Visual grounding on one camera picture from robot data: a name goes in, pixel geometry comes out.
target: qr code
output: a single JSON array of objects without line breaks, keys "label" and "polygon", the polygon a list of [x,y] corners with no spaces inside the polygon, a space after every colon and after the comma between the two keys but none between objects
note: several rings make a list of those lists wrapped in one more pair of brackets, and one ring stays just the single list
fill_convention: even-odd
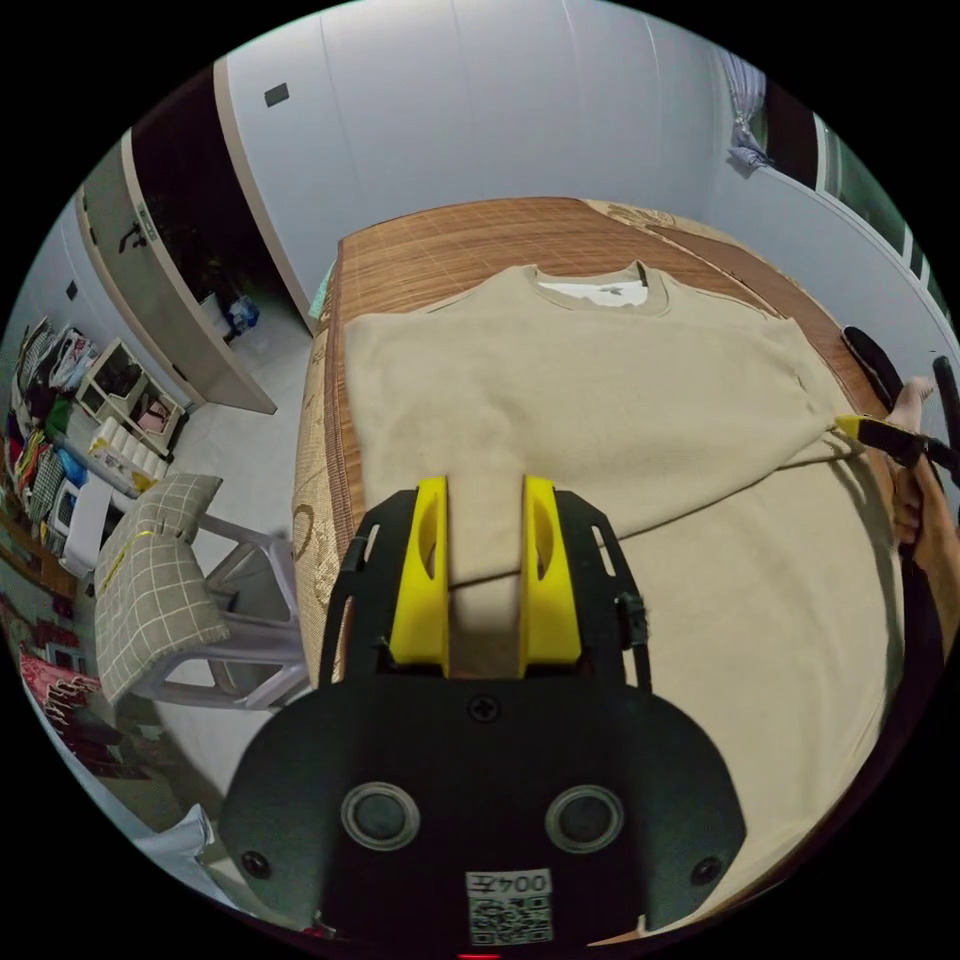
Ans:
[{"label": "qr code", "polygon": [[470,937],[474,946],[545,943],[553,939],[550,897],[470,899]]}]

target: light switch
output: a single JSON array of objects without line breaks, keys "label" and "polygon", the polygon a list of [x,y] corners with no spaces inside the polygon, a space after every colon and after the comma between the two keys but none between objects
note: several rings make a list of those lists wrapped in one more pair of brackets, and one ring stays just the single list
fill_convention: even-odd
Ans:
[{"label": "light switch", "polygon": [[267,101],[268,107],[275,107],[278,103],[283,103],[284,100],[290,98],[290,91],[287,89],[285,83],[281,83],[279,87],[272,87],[264,95],[263,99]]}]

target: foot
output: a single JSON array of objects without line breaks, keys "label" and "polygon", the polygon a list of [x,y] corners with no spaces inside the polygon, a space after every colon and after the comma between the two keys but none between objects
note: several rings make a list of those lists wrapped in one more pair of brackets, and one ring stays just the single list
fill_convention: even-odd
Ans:
[{"label": "foot", "polygon": [[914,377],[908,380],[900,391],[893,410],[886,418],[887,422],[904,430],[910,430],[912,433],[919,433],[923,404],[931,393],[933,393],[933,383],[926,377]]}]

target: beige sweatshirt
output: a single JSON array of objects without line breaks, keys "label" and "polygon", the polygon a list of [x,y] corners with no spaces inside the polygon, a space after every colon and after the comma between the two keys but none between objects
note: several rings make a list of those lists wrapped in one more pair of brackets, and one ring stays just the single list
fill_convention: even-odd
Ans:
[{"label": "beige sweatshirt", "polygon": [[715,740],[747,821],[679,926],[787,856],[852,782],[899,682],[902,597],[873,475],[827,432],[847,401],[797,325],[639,264],[589,282],[640,277],[642,304],[598,307],[515,267],[354,320],[345,362],[368,506],[449,476],[460,673],[516,668],[523,474],[610,517],[654,690]]}]

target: camera lens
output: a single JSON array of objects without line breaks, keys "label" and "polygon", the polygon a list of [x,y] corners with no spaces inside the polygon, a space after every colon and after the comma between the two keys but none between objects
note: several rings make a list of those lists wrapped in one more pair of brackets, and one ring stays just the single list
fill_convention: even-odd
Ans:
[{"label": "camera lens", "polygon": [[609,846],[623,827],[623,806],[605,787],[566,790],[547,810],[547,836],[567,853],[594,853]]},{"label": "camera lens", "polygon": [[420,829],[413,798],[392,783],[354,787],[344,798],[340,819],[350,838],[368,850],[399,850]]}]

